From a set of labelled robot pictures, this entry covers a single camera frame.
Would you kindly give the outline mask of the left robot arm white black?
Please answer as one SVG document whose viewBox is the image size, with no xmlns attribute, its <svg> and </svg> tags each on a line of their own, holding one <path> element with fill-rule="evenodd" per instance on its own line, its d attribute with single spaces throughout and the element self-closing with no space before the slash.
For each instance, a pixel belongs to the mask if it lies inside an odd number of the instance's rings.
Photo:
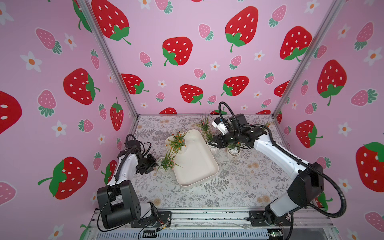
<svg viewBox="0 0 384 240">
<path fill-rule="evenodd" d="M 134 221 L 141 224 L 145 220 L 156 220 L 155 205 L 152 202 L 140 202 L 132 178 L 136 174 L 151 173 L 158 164 L 144 144 L 132 134 L 127 135 L 125 148 L 118 155 L 117 168 L 112 170 L 111 179 L 97 191 L 98 218 L 102 220 L 104 232 Z"/>
</svg>

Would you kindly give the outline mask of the pink flower plant pot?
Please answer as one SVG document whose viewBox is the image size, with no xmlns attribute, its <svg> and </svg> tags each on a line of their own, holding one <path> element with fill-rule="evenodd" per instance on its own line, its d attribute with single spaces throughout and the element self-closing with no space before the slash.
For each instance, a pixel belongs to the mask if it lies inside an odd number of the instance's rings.
<svg viewBox="0 0 384 240">
<path fill-rule="evenodd" d="M 159 158 L 157 160 L 157 163 L 158 163 L 157 172 L 160 169 L 164 170 L 165 172 L 167 172 L 168 170 L 172 171 L 175 168 L 175 166 L 179 167 L 180 165 L 178 165 L 175 162 L 176 156 L 177 156 L 177 153 L 174 150 L 167 151 L 164 157 Z"/>
</svg>

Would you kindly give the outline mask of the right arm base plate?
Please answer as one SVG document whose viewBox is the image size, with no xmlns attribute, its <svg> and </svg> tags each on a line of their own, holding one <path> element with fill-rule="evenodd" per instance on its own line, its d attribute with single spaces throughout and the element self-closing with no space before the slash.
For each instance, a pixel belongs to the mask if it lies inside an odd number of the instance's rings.
<svg viewBox="0 0 384 240">
<path fill-rule="evenodd" d="M 276 217 L 268 211 L 249 211 L 247 221 L 251 222 L 252 227 L 288 227 L 291 224 L 288 214 Z"/>
</svg>

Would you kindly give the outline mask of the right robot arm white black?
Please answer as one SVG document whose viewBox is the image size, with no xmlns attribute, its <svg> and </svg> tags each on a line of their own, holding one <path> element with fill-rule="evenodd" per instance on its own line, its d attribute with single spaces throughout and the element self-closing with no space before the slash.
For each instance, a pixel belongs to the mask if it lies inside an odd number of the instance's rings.
<svg viewBox="0 0 384 240">
<path fill-rule="evenodd" d="M 339 218 L 346 212 L 347 201 L 343 191 L 335 181 L 324 174 L 323 168 L 318 163 L 310 164 L 288 152 L 273 141 L 272 134 L 253 128 L 244 133 L 235 131 L 219 134 L 209 141 L 210 146 L 219 149 L 236 143 L 242 143 L 248 149 L 253 148 L 261 152 L 293 180 L 286 193 L 265 207 L 264 221 L 269 225 L 276 225 L 288 214 L 307 206 L 330 218 Z M 312 204 L 312 200 L 324 191 L 324 181 L 335 188 L 341 200 L 340 209 L 336 213 L 325 212 Z"/>
</svg>

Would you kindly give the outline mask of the orange pink flower potted plant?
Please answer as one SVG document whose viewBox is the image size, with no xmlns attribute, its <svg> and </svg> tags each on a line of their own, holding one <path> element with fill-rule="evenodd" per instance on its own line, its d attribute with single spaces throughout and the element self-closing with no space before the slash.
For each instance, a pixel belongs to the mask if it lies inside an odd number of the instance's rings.
<svg viewBox="0 0 384 240">
<path fill-rule="evenodd" d="M 226 147 L 226 156 L 230 161 L 235 161 L 239 158 L 240 153 L 241 153 L 241 144 L 236 143 L 236 144 L 229 144 Z"/>
</svg>

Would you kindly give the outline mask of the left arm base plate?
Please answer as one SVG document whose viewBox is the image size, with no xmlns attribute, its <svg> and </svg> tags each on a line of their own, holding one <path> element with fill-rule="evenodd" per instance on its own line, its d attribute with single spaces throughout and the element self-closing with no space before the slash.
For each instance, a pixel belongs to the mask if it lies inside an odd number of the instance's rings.
<svg viewBox="0 0 384 240">
<path fill-rule="evenodd" d="M 133 221 L 130 223 L 131 228 L 169 228 L 171 226 L 172 212 L 160 211 L 155 215 L 151 215 L 147 218 Z"/>
</svg>

